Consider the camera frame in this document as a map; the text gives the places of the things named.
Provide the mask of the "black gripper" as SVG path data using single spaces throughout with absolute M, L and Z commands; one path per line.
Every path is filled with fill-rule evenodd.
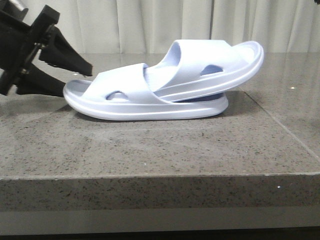
M 92 76 L 93 66 L 82 58 L 55 26 L 60 14 L 44 6 L 32 25 L 23 22 L 28 8 L 20 0 L 0 2 L 0 93 L 16 86 L 18 95 L 63 97 L 65 83 L 37 68 L 32 61 Z

